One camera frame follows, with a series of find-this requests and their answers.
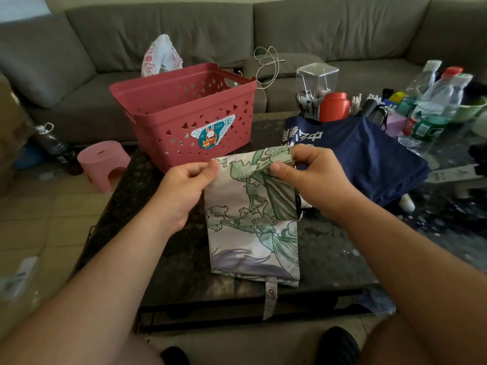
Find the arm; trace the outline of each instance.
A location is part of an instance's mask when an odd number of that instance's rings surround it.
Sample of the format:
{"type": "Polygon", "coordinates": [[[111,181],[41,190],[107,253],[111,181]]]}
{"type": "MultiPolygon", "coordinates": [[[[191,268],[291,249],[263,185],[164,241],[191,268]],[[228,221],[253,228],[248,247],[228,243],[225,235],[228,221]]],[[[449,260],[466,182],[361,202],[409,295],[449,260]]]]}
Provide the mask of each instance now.
{"type": "Polygon", "coordinates": [[[308,169],[274,163],[273,173],[342,225],[433,359],[486,363],[487,276],[363,196],[332,150],[292,153],[308,169]]]}
{"type": "Polygon", "coordinates": [[[212,160],[168,171],[143,210],[0,343],[0,363],[112,364],[168,238],[184,226],[218,170],[212,160]]]}

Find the white plastic bag with red print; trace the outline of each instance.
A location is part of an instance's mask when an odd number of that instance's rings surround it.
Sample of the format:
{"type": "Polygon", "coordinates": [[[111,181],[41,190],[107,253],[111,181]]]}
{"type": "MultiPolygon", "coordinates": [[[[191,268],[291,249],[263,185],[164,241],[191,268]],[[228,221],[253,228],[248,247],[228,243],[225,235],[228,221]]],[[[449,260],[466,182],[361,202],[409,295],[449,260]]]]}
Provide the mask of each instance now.
{"type": "Polygon", "coordinates": [[[150,45],[144,55],[142,76],[148,77],[149,75],[181,69],[182,67],[183,60],[172,45],[169,36],[162,34],[152,42],[152,45],[150,45]]]}

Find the sofa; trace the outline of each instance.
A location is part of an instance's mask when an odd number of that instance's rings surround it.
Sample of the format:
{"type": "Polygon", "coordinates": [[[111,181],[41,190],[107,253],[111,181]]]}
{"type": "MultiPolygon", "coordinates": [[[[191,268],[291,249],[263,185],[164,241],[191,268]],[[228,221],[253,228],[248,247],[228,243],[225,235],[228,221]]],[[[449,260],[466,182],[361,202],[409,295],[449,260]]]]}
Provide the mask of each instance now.
{"type": "MultiPolygon", "coordinates": [[[[254,113],[297,110],[295,70],[338,67],[349,96],[405,89],[429,59],[460,65],[487,82],[487,3],[452,0],[285,0],[257,4],[153,3],[88,6],[0,24],[0,71],[32,119],[61,140],[136,140],[113,83],[140,77],[162,33],[183,66],[215,62],[246,77],[257,46],[274,46],[278,78],[256,92],[254,113]]],[[[274,73],[266,67],[259,80],[274,73]]]]}

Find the foot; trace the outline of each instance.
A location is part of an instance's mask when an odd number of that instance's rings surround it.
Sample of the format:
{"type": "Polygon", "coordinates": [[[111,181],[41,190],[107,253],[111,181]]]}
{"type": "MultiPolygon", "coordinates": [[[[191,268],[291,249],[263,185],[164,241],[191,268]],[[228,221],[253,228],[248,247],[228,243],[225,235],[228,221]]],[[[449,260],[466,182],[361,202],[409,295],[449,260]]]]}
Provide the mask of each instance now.
{"type": "Polygon", "coordinates": [[[316,365],[353,365],[360,349],[353,336],[338,326],[328,329],[321,337],[316,353],[316,365]]]}
{"type": "Polygon", "coordinates": [[[168,347],[160,354],[165,365],[189,365],[186,354],[179,347],[168,347]]]}

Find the pink plastic basket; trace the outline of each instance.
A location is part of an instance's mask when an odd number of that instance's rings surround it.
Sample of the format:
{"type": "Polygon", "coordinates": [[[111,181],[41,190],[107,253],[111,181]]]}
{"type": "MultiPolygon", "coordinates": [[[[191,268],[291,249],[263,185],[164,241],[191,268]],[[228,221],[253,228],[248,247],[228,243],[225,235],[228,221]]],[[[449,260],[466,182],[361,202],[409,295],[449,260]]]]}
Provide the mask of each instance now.
{"type": "Polygon", "coordinates": [[[200,64],[110,86],[140,145],[164,173],[176,165],[225,156],[249,143],[256,89],[255,78],[229,73],[217,64],[200,64]],[[230,87],[225,79],[240,85],[230,87]],[[233,122],[225,121],[226,132],[211,137],[216,132],[211,123],[232,115],[233,122]],[[194,136],[195,130],[208,138],[203,142],[205,138],[194,136]]]}

